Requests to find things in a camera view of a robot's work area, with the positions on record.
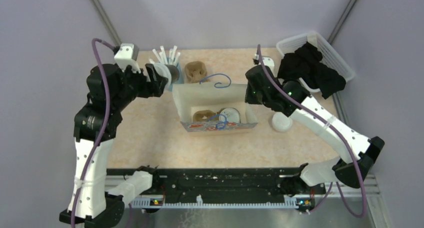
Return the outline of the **checkered paper takeout bag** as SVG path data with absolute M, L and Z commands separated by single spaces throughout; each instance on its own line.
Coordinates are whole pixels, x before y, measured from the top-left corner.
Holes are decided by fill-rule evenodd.
M 249 104 L 245 102 L 246 84 L 198 82 L 176 84 L 172 97 L 182 127 L 193 136 L 226 135 L 246 133 L 253 130 L 258 120 Z M 219 113 L 224 108 L 235 108 L 240 112 L 241 122 L 193 122 L 193 114 L 201 110 Z

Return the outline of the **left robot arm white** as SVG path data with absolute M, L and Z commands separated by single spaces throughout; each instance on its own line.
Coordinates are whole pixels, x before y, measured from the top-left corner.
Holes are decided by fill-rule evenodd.
M 74 117 L 76 168 L 68 208 L 59 215 L 62 223 L 76 227 L 111 228 L 119 223 L 126 205 L 141 193 L 160 190 L 155 168 L 142 166 L 118 186 L 106 190 L 109 153 L 123 120 L 122 111 L 136 98 L 160 97 L 169 79 L 146 64 L 142 71 L 116 64 L 90 70 L 86 104 Z

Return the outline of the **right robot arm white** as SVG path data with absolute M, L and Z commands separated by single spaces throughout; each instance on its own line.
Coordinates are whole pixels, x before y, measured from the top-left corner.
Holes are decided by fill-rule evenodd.
M 297 121 L 330 145 L 338 157 L 302 166 L 293 188 L 307 194 L 315 185 L 338 182 L 359 189 L 375 164 L 385 142 L 378 136 L 362 135 L 328 112 L 299 82 L 283 83 L 269 67 L 257 65 L 245 73 L 245 102 L 263 105 Z

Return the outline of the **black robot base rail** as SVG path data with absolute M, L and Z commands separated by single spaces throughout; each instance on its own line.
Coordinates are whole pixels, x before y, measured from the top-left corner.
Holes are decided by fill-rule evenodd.
M 301 168 L 109 168 L 109 178 L 129 179 L 136 171 L 153 175 L 152 187 L 141 193 L 149 208 L 305 207 L 324 195 L 324 184 L 308 186 Z

